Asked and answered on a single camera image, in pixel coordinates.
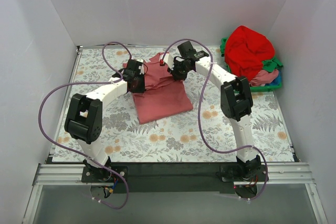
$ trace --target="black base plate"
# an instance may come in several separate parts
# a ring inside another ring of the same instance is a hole
[[[221,174],[227,173],[229,169],[234,169],[236,163],[227,163],[227,164],[221,164],[220,165],[220,171]],[[261,165],[260,169],[255,174],[258,176],[259,182],[264,182],[265,179],[268,181],[268,176],[266,175],[266,167],[265,165]],[[225,177],[222,175],[222,181],[223,182],[246,182],[249,181],[249,179],[243,179],[240,177]]]
[[[238,196],[241,196],[241,198],[251,199],[257,195],[258,188],[257,186],[246,187],[244,185],[239,185],[235,187],[235,191]]]
[[[240,178],[226,179],[220,175],[225,169],[237,163],[114,163],[111,166],[117,172],[124,171],[129,187],[135,193],[148,192],[186,192],[186,191],[218,191],[221,194],[234,194],[234,182],[244,181]],[[257,173],[258,181],[265,181],[266,174],[262,166]],[[83,183],[100,183],[109,185],[93,177],[87,176],[87,168],[83,169]],[[114,194],[124,194],[125,185],[118,183]]]
[[[127,178],[128,178],[128,168],[127,168],[127,166],[111,166],[109,168],[111,168],[113,171],[115,171],[117,173],[124,172],[123,178],[127,181]],[[106,183],[113,183],[114,182],[113,176],[111,176],[110,179],[108,179],[108,180],[107,179],[108,178],[104,179],[103,181],[98,180],[94,177],[93,174],[91,174],[89,172],[89,169],[86,166],[83,168],[82,180],[81,180],[83,183],[102,183],[102,184],[105,183],[106,184]]]

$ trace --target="table surface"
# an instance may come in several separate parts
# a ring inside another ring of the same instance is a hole
[[[132,47],[133,57],[149,59],[164,47]],[[224,58],[218,47],[210,47],[214,60],[226,68]],[[178,56],[177,48],[170,53]],[[120,48],[108,48],[107,60],[120,69],[128,59],[127,52]],[[113,71],[107,67],[101,55],[101,49],[84,49],[77,68],[74,82],[107,81]],[[113,162],[235,162],[236,154],[217,154],[203,143],[198,130],[197,108],[201,88],[205,78],[195,72],[188,74],[184,82],[185,91],[194,109],[189,112],[163,118],[147,124],[139,124],[131,94],[125,94],[113,101],[103,111],[103,129],[99,137],[105,152]],[[67,98],[75,93],[85,94],[98,85],[76,85],[71,88]],[[285,122],[273,92],[252,93],[254,106],[251,114],[251,128],[255,146],[260,148],[267,161],[292,162],[293,155]],[[220,109],[220,92],[208,83],[202,102],[202,127],[206,140],[218,150],[227,151],[236,147],[235,138],[229,120]],[[81,151],[81,147],[64,130],[66,113],[62,118],[57,138],[58,143]],[[53,162],[81,162],[82,157],[56,146]]]

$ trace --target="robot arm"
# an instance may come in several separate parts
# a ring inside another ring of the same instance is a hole
[[[187,73],[191,70],[207,77],[211,59],[204,52],[196,52],[190,41],[178,46],[181,57],[166,55],[160,59],[160,64],[168,65],[174,79],[185,80]],[[245,77],[238,78],[227,72],[218,64],[214,63],[209,77],[214,85],[220,90],[220,106],[233,128],[237,148],[245,145],[254,145],[251,127],[250,114],[253,101],[248,81]],[[260,158],[253,148],[245,148],[237,151],[237,161],[243,166],[260,166]]]
[[[133,93],[144,92],[143,66],[143,60],[130,59],[127,67],[121,70],[123,71],[123,80],[119,81],[120,77],[115,74],[109,80],[111,84],[100,86],[85,95],[75,94],[71,98],[65,121],[65,131],[77,140],[85,154],[100,164],[106,164],[109,158],[98,139],[102,130],[103,110],[117,97],[129,91]],[[85,165],[97,168],[100,171],[98,173],[102,171],[90,160],[85,161]]]

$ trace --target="red cloth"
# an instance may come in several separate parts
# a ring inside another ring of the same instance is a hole
[[[262,61],[274,57],[275,50],[264,35],[239,26],[228,38],[224,55],[231,72],[250,81],[263,68]]]
[[[193,109],[185,93],[183,81],[175,81],[167,72],[168,66],[159,65],[161,54],[152,57],[150,62],[145,62],[148,66],[148,71],[144,67],[146,91],[133,94],[140,124]]]

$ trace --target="glass panel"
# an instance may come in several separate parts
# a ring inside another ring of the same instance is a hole
[[[118,211],[84,195],[89,186],[44,186],[34,223],[317,223],[305,185],[268,185],[250,204],[216,192],[131,193]]]

